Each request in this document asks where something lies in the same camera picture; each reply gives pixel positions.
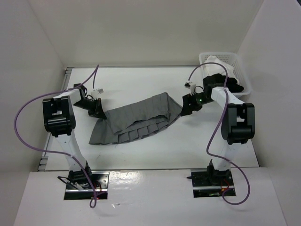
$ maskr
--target dark gray garment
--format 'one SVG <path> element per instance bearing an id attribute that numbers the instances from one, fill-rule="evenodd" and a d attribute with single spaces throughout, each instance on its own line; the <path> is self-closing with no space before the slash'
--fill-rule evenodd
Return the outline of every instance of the dark gray garment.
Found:
<path id="1" fill-rule="evenodd" d="M 181 110 L 181 106 L 165 92 L 106 111 L 107 120 L 97 121 L 89 144 L 121 144 L 148 137 L 171 125 Z"/>

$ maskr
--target plastic basket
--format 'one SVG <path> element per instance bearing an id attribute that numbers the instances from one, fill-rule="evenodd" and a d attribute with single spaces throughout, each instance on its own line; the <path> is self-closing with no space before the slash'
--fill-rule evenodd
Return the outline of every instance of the plastic basket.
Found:
<path id="1" fill-rule="evenodd" d="M 243 67 L 242 61 L 236 53 L 230 53 L 230 52 L 201 53 L 199 55 L 199 62 L 204 63 L 210 55 L 216 56 L 221 61 L 234 67 L 234 75 L 235 75 L 236 79 L 239 81 L 239 84 L 241 86 L 243 86 L 245 89 L 243 90 L 243 92 L 233 93 L 233 95 L 235 95 L 236 97 L 241 97 L 243 95 L 248 95 L 251 93 L 251 91 L 252 91 L 251 83 L 246 75 L 246 71 Z M 208 76 L 208 74 L 203 66 L 201 67 L 201 76 L 202 76 L 202 79 L 204 77 Z"/>

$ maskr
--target white table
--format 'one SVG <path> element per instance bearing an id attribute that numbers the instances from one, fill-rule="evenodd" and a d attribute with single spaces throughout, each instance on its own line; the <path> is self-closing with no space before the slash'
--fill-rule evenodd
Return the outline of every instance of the white table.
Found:
<path id="1" fill-rule="evenodd" d="M 190 170 L 111 171 L 108 199 L 90 209 L 89 200 L 64 201 L 57 176 L 68 172 L 32 172 L 15 226 L 286 226 L 266 168 L 244 168 L 251 195 L 230 206 L 221 197 L 193 198 Z M 242 174 L 232 170 L 237 202 L 246 195 Z"/>
<path id="2" fill-rule="evenodd" d="M 72 70 L 68 87 L 84 81 L 92 68 Z M 193 67 L 136 67 L 99 68 L 95 80 L 96 88 L 103 88 L 104 110 L 110 110 L 144 100 L 153 95 L 167 92 L 182 105 L 182 96 L 189 90 L 184 87 Z M 202 85 L 199 71 L 192 77 Z M 85 84 L 92 90 L 92 79 Z M 76 117 L 75 136 L 80 150 L 93 170 L 144 170 L 144 169 L 192 169 L 205 168 L 210 156 L 206 154 L 207 142 L 221 116 L 222 108 L 210 103 L 199 112 L 179 118 L 166 130 L 127 144 L 89 145 L 89 139 L 96 118 L 88 116 L 86 110 L 74 107 Z M 211 152 L 218 153 L 224 140 L 217 133 Z M 52 137 L 48 150 L 61 151 L 60 145 Z M 47 154 L 46 170 L 67 170 L 64 156 Z M 251 141 L 241 146 L 234 162 L 241 167 L 258 167 Z"/>

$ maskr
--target white cloth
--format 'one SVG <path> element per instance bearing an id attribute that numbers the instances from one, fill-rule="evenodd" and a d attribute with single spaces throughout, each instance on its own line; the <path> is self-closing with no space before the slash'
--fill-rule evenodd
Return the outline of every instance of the white cloth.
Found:
<path id="1" fill-rule="evenodd" d="M 207 60 L 205 61 L 205 63 L 207 63 L 207 62 L 215 62 L 215 63 L 219 63 L 219 64 L 223 65 L 227 69 L 228 76 L 231 77 L 231 78 L 235 78 L 237 80 L 237 84 L 239 84 L 239 80 L 237 79 L 237 77 L 234 74 L 234 67 L 232 67 L 231 65 L 221 61 L 216 56 L 209 56 L 207 58 Z M 207 76 L 214 75 L 214 74 L 226 75 L 225 70 L 221 66 L 214 65 L 214 64 L 205 65 L 205 72 L 206 73 L 205 73 L 205 76 L 203 78 L 205 78 Z"/>

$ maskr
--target wall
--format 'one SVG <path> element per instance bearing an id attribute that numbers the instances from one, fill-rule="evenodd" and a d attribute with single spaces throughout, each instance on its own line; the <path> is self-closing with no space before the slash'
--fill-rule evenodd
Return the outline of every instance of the wall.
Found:
<path id="1" fill-rule="evenodd" d="M 196 65 L 237 52 L 262 0 L 29 0 L 65 66 Z"/>
<path id="2" fill-rule="evenodd" d="M 289 226 L 300 225 L 301 7 L 265 0 L 238 53 L 253 86 L 253 145 L 268 167 Z"/>
<path id="3" fill-rule="evenodd" d="M 31 170 L 41 154 L 14 134 L 13 120 L 27 100 L 60 89 L 63 65 L 27 1 L 0 1 L 0 222 L 13 225 Z M 28 107 L 18 127 L 30 144 L 43 147 L 41 102 Z"/>

